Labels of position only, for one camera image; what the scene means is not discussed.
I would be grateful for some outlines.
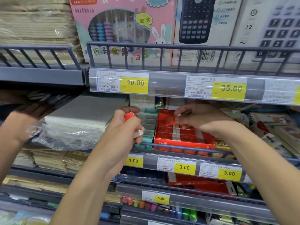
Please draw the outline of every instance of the calculator button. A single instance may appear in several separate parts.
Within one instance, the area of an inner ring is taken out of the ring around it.
[[[269,23],[269,28],[275,28],[275,27],[278,27],[280,23],[280,19],[272,19]]]
[[[285,44],[285,47],[294,47],[296,44],[297,40],[288,40],[287,43]]]
[[[284,28],[288,28],[288,27],[290,27],[293,24],[294,20],[295,19],[285,19],[284,22],[283,22],[283,24],[282,24],[282,26]]]
[[[262,58],[264,56],[265,52],[263,51],[258,51],[257,54],[256,54],[256,57],[257,58]]]
[[[266,32],[265,32],[265,38],[273,38],[273,36],[274,36],[274,34],[275,34],[275,30],[267,30]]]
[[[260,46],[262,47],[268,47],[270,45],[271,40],[263,40]]]
[[[268,58],[275,58],[277,56],[277,52],[272,51],[268,53]]]
[[[299,38],[299,35],[300,35],[300,30],[294,30],[292,31],[290,38],[297,39]]]
[[[274,43],[273,43],[273,47],[281,47],[283,44],[283,40],[276,40]]]
[[[281,52],[281,54],[279,55],[280,58],[285,58],[288,56],[288,52]]]
[[[287,36],[287,33],[289,32],[289,30],[280,30],[278,32],[277,38],[283,39]]]

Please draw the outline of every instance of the calculator keypad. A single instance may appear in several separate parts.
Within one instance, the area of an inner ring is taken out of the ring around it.
[[[216,0],[183,0],[179,42],[200,44],[208,40]]]
[[[275,7],[266,23],[262,39],[259,42],[260,47],[273,48],[298,48],[300,44],[300,2],[298,0],[289,0],[282,5]],[[266,56],[267,62],[282,61],[288,56],[288,52],[257,52],[256,58],[260,60]],[[293,54],[289,62],[300,62],[300,57]]]

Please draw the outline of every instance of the cartoon rabbit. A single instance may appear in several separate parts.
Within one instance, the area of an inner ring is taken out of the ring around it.
[[[152,31],[152,34],[154,35],[154,37],[156,38],[156,41],[155,41],[156,44],[167,44],[166,40],[164,39],[165,34],[166,34],[166,26],[164,24],[161,25],[161,28],[160,28],[161,38],[159,37],[159,34],[155,27],[152,27],[151,31]],[[158,48],[156,53],[152,56],[153,56],[153,58],[160,59],[160,49]],[[165,49],[163,49],[163,59],[165,59]]]

